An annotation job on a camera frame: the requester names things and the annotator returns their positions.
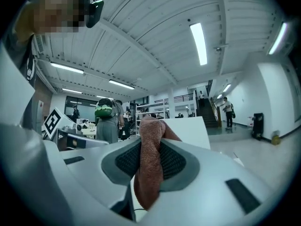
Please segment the black staircase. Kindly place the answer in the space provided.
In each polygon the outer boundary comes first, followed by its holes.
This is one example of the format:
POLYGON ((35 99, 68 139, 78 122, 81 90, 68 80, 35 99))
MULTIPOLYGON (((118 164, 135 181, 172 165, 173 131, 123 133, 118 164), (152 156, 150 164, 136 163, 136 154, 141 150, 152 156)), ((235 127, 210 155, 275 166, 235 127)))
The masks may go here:
POLYGON ((209 97, 213 80, 209 80, 208 85, 205 86, 207 98, 202 100, 197 96, 197 115, 203 118, 206 128, 221 128, 221 112, 220 108, 214 103, 214 99, 209 97))

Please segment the green black backpack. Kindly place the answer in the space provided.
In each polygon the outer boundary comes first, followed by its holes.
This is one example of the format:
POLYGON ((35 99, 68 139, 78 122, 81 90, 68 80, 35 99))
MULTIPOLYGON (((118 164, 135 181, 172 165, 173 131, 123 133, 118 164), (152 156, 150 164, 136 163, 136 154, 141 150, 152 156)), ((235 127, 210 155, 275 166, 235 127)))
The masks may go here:
POLYGON ((108 98, 100 99, 95 107, 95 117, 97 118, 112 118, 114 116, 113 101, 108 98))

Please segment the white board panel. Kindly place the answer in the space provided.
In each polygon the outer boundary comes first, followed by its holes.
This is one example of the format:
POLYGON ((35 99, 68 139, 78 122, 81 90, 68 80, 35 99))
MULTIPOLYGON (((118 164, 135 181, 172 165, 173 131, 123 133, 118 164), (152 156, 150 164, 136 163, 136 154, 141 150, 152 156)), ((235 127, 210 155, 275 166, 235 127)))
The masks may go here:
POLYGON ((164 121, 183 142, 210 150, 208 133, 201 116, 164 119, 164 121))

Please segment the person's gray shirt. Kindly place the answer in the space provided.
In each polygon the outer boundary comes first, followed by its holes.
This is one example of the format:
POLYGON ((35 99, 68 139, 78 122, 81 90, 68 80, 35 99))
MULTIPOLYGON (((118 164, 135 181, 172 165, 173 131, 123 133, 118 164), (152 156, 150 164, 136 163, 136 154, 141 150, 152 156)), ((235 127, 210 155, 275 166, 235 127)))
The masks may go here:
POLYGON ((21 74, 34 88, 36 81, 36 66, 32 54, 32 35, 27 41, 20 42, 15 32, 8 32, 4 37, 7 52, 21 74))

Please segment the black mezzanine railing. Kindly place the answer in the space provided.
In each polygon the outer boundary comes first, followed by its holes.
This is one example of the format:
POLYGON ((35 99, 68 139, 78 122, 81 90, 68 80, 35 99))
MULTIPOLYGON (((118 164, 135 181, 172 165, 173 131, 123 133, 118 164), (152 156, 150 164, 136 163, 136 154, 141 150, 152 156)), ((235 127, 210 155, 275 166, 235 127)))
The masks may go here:
MULTIPOLYGON (((186 101, 191 101, 193 100, 193 96, 194 94, 186 94, 186 95, 181 95, 181 96, 176 96, 174 97, 174 102, 178 103, 178 102, 186 102, 186 101)), ((168 98, 164 98, 164 99, 159 99, 159 100, 155 100, 154 103, 165 103, 168 104, 169 99, 168 98)))

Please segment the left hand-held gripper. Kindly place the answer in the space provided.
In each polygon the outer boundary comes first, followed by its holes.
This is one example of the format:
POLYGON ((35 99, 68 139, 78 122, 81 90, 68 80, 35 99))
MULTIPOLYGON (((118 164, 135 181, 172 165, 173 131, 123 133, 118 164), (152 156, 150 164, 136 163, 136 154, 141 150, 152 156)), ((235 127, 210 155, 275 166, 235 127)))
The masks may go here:
POLYGON ((107 141, 88 138, 83 134, 82 124, 74 123, 55 108, 44 121, 48 140, 54 142, 59 151, 86 149, 108 145, 107 141))

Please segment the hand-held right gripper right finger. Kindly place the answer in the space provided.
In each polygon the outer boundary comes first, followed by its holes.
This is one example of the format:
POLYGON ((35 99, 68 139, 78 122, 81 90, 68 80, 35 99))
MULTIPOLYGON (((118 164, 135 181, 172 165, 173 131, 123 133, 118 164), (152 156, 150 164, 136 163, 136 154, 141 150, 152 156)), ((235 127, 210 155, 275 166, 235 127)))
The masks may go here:
POLYGON ((271 189, 232 158, 180 141, 161 142, 186 165, 161 184, 139 226, 257 226, 268 213, 271 189))

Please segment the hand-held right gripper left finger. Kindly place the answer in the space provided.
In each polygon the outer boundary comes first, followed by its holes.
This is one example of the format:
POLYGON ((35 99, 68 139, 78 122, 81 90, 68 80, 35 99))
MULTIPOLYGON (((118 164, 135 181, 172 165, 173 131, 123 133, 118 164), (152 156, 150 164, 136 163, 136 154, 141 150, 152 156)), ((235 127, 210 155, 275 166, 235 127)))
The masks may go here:
POLYGON ((140 142, 140 138, 135 137, 123 142, 64 151, 60 154, 64 160, 78 156, 84 158, 79 162, 68 164, 68 169, 93 198, 104 207, 112 208, 125 199, 130 181, 137 172, 137 169, 127 169, 127 173, 124 169, 120 169, 116 164, 117 157, 140 142))

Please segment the reddish brown cloth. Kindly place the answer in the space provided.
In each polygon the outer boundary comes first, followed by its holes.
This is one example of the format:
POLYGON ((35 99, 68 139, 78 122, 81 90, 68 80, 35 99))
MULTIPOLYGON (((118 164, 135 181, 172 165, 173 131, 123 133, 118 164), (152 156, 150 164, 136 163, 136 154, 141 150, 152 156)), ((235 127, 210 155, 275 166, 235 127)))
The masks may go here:
POLYGON ((165 121, 144 117, 139 128, 141 136, 140 167, 135 174, 134 192, 139 204, 149 210, 159 197, 163 182, 163 169, 160 163, 160 142, 162 138, 180 141, 165 121))

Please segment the white shelf rack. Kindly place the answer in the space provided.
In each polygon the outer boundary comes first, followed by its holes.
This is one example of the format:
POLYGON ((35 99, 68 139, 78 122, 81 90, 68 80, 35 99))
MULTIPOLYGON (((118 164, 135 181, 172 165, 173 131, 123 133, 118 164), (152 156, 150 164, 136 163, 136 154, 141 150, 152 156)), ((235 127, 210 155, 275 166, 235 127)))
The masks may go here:
POLYGON ((136 105, 135 107, 135 136, 140 136, 140 123, 144 117, 151 116, 157 119, 169 118, 169 104, 167 99, 152 104, 136 105))

